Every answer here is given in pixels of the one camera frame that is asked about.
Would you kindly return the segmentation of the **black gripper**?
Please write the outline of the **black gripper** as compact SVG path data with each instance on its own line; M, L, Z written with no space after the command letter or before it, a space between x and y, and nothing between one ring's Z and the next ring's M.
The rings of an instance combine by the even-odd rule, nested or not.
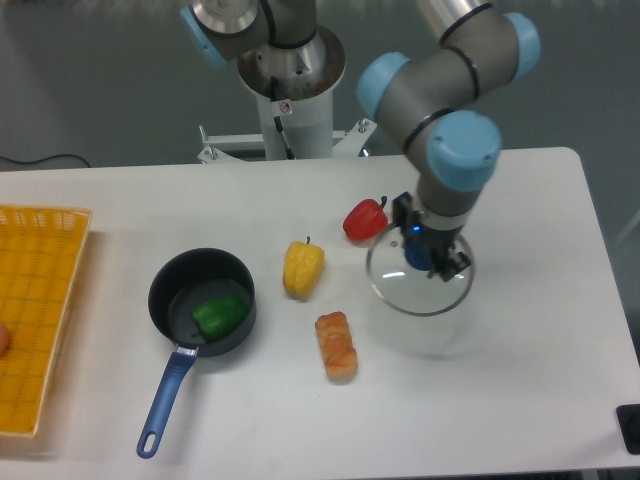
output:
M413 210L412 201L412 195L404 192L392 202L392 224L403 236L405 259L414 269L428 272L429 278L449 282L472 265L471 258L455 247L462 228L431 228L424 216Z

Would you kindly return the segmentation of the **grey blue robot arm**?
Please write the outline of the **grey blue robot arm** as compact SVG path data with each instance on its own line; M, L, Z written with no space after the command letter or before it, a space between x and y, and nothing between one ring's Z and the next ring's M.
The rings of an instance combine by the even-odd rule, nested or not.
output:
M456 243L502 150L498 127L470 110L530 72L541 55L535 24L489 1L422 1L438 41L426 60L387 53L362 73L357 98L419 173L393 203L393 223L414 268L449 281L471 266Z

